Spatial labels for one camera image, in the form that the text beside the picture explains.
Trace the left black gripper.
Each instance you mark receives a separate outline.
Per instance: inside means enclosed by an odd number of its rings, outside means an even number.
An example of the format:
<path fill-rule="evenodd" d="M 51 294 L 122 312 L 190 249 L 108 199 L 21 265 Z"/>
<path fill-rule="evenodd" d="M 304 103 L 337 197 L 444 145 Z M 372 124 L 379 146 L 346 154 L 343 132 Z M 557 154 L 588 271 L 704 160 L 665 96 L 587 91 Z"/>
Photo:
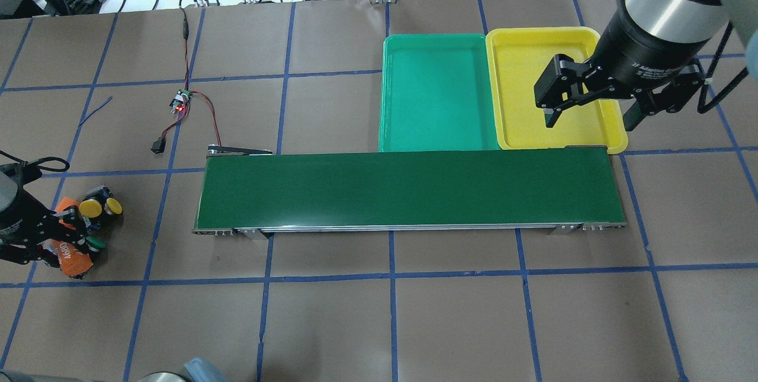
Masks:
<path fill-rule="evenodd" d="M 62 223 L 66 218 L 73 221 L 76 211 L 72 207 L 57 214 L 24 189 L 30 182 L 27 178 L 38 179 L 39 173 L 24 163 L 2 164 L 1 258 L 16 264 L 43 261 L 58 268 L 57 255 L 44 243 L 55 240 L 82 251 L 83 228 Z"/>

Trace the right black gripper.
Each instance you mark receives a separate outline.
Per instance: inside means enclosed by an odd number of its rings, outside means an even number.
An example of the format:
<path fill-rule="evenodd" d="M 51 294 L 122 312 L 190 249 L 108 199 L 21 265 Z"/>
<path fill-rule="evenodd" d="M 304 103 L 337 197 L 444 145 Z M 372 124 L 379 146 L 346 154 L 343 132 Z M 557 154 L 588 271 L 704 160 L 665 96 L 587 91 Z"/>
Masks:
<path fill-rule="evenodd" d="M 534 85 L 534 104 L 546 110 L 546 128 L 563 111 L 599 99 L 633 99 L 624 113 L 624 129 L 634 131 L 648 113 L 677 112 L 705 83 L 696 59 L 704 45 L 679 44 L 653 37 L 617 12 L 582 63 L 557 54 Z"/>

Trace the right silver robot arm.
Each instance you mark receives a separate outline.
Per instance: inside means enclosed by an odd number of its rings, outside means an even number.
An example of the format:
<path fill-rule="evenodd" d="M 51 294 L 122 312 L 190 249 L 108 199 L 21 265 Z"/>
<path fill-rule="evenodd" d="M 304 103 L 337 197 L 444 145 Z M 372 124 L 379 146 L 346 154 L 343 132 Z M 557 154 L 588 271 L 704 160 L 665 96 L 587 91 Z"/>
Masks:
<path fill-rule="evenodd" d="M 748 75 L 756 77 L 756 0 L 615 0 L 616 10 L 582 63 L 553 56 L 534 85 L 535 105 L 552 128 L 563 112 L 599 99 L 632 99 L 626 131 L 660 112 L 677 113 L 693 96 L 708 113 Z M 708 82 L 731 33 L 746 66 L 708 99 Z"/>

